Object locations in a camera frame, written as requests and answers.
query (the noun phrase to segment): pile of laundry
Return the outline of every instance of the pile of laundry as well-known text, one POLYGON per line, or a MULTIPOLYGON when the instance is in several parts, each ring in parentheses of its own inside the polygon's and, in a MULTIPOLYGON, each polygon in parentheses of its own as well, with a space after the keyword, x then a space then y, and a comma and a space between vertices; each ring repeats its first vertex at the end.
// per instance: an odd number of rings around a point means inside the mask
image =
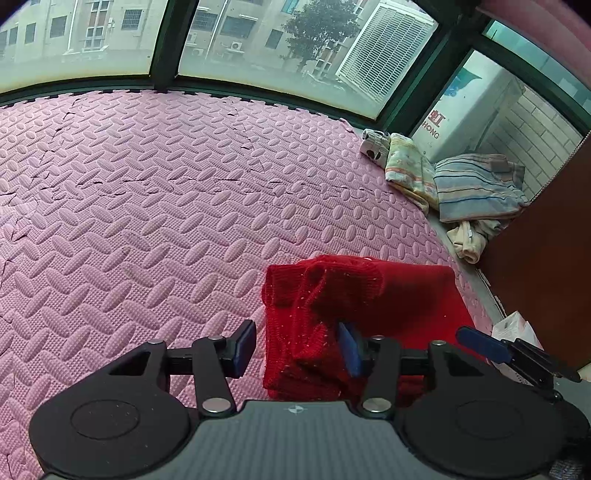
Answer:
POLYGON ((366 129, 359 151, 385 170, 390 184, 423 213, 439 211, 459 258, 480 260, 486 243, 530 202, 522 191, 525 167, 504 155, 462 154, 432 165, 414 141, 366 129))

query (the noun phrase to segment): brown wooden door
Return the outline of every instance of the brown wooden door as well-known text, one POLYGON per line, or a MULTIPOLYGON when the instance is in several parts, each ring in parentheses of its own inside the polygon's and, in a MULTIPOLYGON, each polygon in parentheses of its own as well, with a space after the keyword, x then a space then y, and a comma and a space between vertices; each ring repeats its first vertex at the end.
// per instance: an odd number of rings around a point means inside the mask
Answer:
POLYGON ((591 140, 486 247, 479 264, 507 314, 519 310, 544 349, 591 362, 591 140))

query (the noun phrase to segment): tree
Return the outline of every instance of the tree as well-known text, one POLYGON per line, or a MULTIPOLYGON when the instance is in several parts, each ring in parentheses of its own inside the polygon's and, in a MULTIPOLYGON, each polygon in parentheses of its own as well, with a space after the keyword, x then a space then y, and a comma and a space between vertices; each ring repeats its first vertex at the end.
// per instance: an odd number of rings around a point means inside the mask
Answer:
POLYGON ((292 35, 287 44, 293 57, 301 58, 301 72, 309 60, 318 58, 329 42, 342 41, 359 32, 352 0, 311 0, 283 25, 292 35))

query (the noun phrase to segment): glass pane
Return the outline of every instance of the glass pane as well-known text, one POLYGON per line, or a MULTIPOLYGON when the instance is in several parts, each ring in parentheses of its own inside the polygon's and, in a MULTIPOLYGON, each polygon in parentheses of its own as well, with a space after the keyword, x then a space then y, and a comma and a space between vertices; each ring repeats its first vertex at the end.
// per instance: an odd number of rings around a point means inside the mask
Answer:
POLYGON ((106 18, 107 18, 107 12, 100 11, 100 12, 99 12, 99 19, 96 21, 96 24, 97 24, 98 26, 103 26, 103 25, 105 25, 105 20, 106 20, 106 18))
POLYGON ((178 71, 376 118, 436 28, 407 0, 200 0, 178 71))
POLYGON ((8 32, 0 92, 58 80, 148 74, 166 3, 26 2, 0 25, 0 33, 8 32), (122 28, 126 11, 127 28, 122 28), (94 48, 102 50, 88 51, 94 48))
POLYGON ((581 139, 554 107, 477 51, 413 135, 432 163, 498 153, 524 165, 528 198, 554 177, 581 139))
POLYGON ((494 22, 485 35, 537 68, 591 113, 589 89, 544 50, 499 22, 494 22))

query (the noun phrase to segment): pink curtain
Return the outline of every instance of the pink curtain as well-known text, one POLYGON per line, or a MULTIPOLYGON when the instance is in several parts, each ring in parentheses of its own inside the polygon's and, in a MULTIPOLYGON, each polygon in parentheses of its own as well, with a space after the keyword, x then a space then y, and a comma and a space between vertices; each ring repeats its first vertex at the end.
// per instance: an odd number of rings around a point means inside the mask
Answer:
POLYGON ((483 0, 482 12, 511 27, 591 89, 591 27, 560 0, 483 0))

